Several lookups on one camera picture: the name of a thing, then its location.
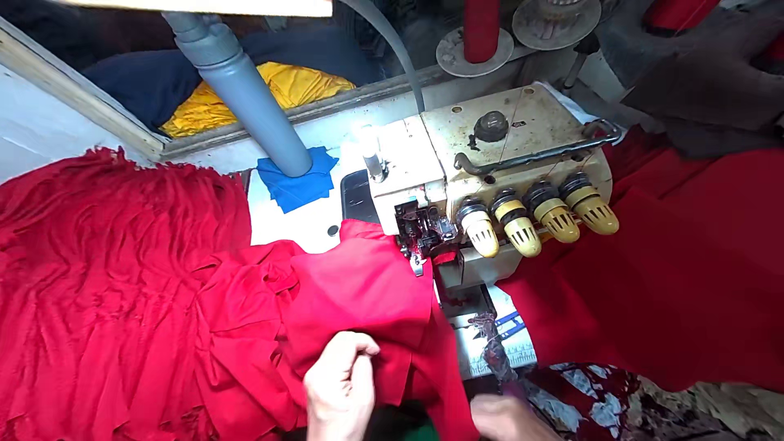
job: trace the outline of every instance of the hand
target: hand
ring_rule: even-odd
[[[308,441],[361,441],[376,402],[367,334],[338,332],[304,378]]]
[[[479,433],[492,441],[563,441],[528,404],[512,396],[475,396],[471,418]]]

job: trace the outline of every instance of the machine knob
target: machine knob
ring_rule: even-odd
[[[580,229],[550,182],[534,183],[523,196],[523,205],[558,242],[572,243],[580,238]]]
[[[487,208],[479,199],[468,198],[457,213],[457,221],[470,239],[476,251],[483,257],[498,254],[498,238],[492,229]]]
[[[612,209],[599,196],[588,175],[583,172],[570,174],[560,187],[561,197],[585,225],[600,235],[611,235],[620,224]]]
[[[509,122],[499,111],[489,111],[477,120],[474,125],[474,136],[484,142],[496,142],[506,137]]]
[[[525,207],[514,190],[508,188],[495,196],[490,210],[503,226],[512,246],[525,257],[535,257],[542,251],[542,242],[534,225],[526,216]]]

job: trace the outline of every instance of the gray pipe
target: gray pipe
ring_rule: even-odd
[[[175,43],[284,175],[302,176],[313,160],[237,37],[223,23],[164,12]]]
[[[389,20],[384,14],[376,8],[369,0],[341,0],[346,3],[353,10],[365,18],[373,27],[389,42],[392,46],[397,58],[403,65],[405,76],[408,77],[408,82],[411,83],[411,91],[414,93],[416,100],[416,109],[419,113],[425,111],[425,100],[422,98],[422,88],[419,86],[419,79],[416,77],[414,65],[411,63],[411,58],[408,57],[408,51],[403,46],[403,41],[400,40],[400,35],[394,30]]]

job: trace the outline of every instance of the red garment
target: red garment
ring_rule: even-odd
[[[206,439],[190,273],[249,240],[241,184],[210,169],[100,149],[0,186],[5,436]]]
[[[630,136],[613,150],[648,161],[620,167],[619,232],[550,241],[498,283],[539,363],[612,364],[669,390],[696,381],[784,390],[784,235],[772,233],[784,215],[772,202],[784,152],[686,161],[639,149],[639,131]]]
[[[199,389],[218,433],[255,439],[304,426],[302,376],[335,333],[356,330],[381,347],[373,358],[377,403],[418,399],[442,439],[477,439],[432,267],[414,276],[376,224],[345,220],[340,239],[323,254],[288,241],[222,253],[198,272],[207,323]]]
[[[476,439],[432,278],[378,226],[341,239],[247,247],[239,180],[107,149],[6,182],[4,439],[275,437],[306,424],[302,375],[346,329],[382,348],[379,403],[420,399],[442,439]]]

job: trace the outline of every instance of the cable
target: cable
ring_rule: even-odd
[[[408,51],[403,46],[403,41],[400,40],[400,35],[394,30],[389,20],[384,14],[376,8],[369,0],[341,0],[348,5],[357,14],[363,16],[373,27],[389,42],[392,46],[400,64],[403,65],[405,76],[408,77],[408,82],[411,84],[411,91],[414,93],[416,100],[416,109],[419,113],[425,111],[425,100],[422,98],[422,87],[419,86],[419,79],[416,77],[414,65],[411,63],[411,57],[408,56]]]

